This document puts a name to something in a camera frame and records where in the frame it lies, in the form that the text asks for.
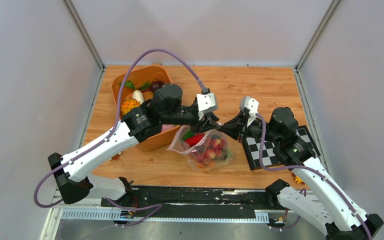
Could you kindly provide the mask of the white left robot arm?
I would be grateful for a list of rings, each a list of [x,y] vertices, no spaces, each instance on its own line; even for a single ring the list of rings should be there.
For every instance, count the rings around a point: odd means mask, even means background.
[[[206,89],[192,105],[182,104],[183,90],[166,83],[151,99],[124,114],[108,132],[71,153],[48,157],[62,201],[74,204],[86,198],[108,198],[129,206],[133,193],[125,178],[107,178],[91,172],[122,151],[162,132],[163,125],[190,126],[195,133],[218,129],[215,94]]]

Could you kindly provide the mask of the red chili toy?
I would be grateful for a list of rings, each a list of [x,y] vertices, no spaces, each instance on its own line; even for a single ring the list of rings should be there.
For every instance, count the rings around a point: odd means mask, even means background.
[[[199,134],[196,134],[194,136],[191,136],[189,138],[187,138],[186,140],[184,140],[190,147],[194,147],[195,145],[197,145],[203,138],[204,138],[205,134],[204,133],[199,133]]]

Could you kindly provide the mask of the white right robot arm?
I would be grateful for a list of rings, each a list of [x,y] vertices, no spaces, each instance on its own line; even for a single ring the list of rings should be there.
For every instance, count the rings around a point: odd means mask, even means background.
[[[273,110],[269,122],[257,112],[243,108],[219,131],[241,141],[246,138],[273,143],[280,162],[278,170],[290,170],[311,189],[320,203],[308,199],[278,179],[265,190],[266,204],[284,207],[315,226],[327,240],[371,240],[384,222],[376,213],[359,207],[329,175],[312,147],[296,134],[298,121],[289,107]]]

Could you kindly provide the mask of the clear zip top bag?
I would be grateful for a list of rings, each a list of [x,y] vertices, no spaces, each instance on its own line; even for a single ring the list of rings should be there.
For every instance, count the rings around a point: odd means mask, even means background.
[[[227,136],[215,129],[193,133],[189,126],[182,126],[166,150],[186,156],[195,171],[218,169],[234,159]]]

